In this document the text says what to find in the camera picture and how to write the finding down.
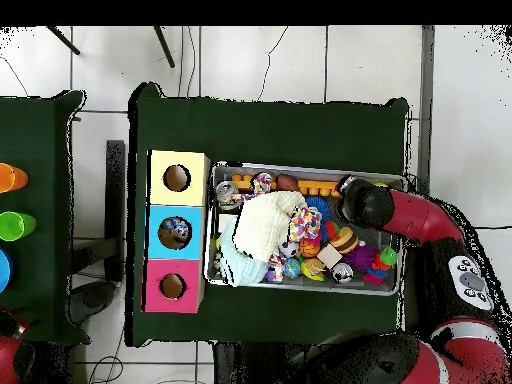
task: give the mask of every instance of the white towel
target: white towel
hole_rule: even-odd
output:
[[[276,191],[245,202],[233,236],[235,247],[254,259],[268,262],[287,241],[290,218],[295,208],[306,207],[297,191]]]

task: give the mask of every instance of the orange ball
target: orange ball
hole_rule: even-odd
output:
[[[320,252],[320,243],[313,244],[308,239],[302,239],[299,242],[299,251],[305,258],[314,258]]]

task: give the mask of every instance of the pink box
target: pink box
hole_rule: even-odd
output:
[[[168,274],[177,274],[186,289],[178,299],[165,297],[160,291],[160,281]],[[201,261],[180,259],[149,259],[146,279],[146,305],[144,312],[174,312],[195,314],[203,299],[204,280]]]

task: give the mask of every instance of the green table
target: green table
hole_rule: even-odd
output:
[[[21,190],[0,194],[0,212],[33,215],[37,229],[14,243],[0,241],[13,278],[0,305],[32,323],[27,341],[88,343],[66,316],[71,275],[71,178],[67,130],[83,93],[54,99],[0,98],[0,162],[27,172]]]
[[[319,343],[352,330],[396,328],[397,295],[365,296],[208,285],[195,315],[143,313],[146,152],[401,175],[408,105],[245,103],[163,98],[141,84],[129,102],[127,344],[147,339]]]

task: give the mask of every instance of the blue box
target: blue box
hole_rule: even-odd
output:
[[[175,216],[186,220],[192,228],[191,239],[182,249],[169,249],[158,239],[158,229],[162,221]],[[204,226],[203,207],[150,205],[148,259],[200,260]]]

